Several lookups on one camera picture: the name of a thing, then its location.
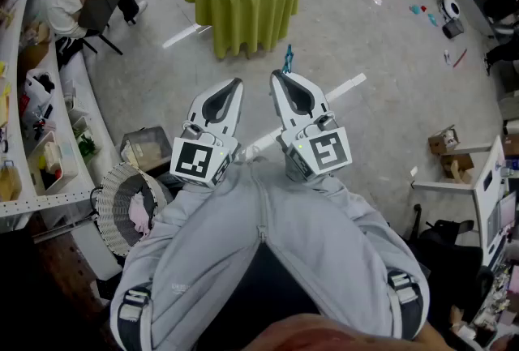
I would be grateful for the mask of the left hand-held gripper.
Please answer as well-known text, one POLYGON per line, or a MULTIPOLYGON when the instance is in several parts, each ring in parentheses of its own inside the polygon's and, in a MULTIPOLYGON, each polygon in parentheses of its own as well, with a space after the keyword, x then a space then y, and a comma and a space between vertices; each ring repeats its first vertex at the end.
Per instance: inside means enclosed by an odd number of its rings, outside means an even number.
POLYGON ((221 81, 191 103, 180 137, 174 139, 169 173, 180 182, 214 188, 232 164, 244 86, 239 78, 221 81))

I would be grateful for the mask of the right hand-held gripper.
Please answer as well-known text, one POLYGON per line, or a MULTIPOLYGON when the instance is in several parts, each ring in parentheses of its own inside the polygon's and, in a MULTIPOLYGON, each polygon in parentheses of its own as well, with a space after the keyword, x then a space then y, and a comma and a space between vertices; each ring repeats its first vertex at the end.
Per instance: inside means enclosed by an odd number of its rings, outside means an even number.
POLYGON ((328 112, 325 95, 315 83, 297 73, 274 71, 270 91, 284 129, 278 140, 285 171, 292 180, 309 182, 352 163, 345 128, 328 112))

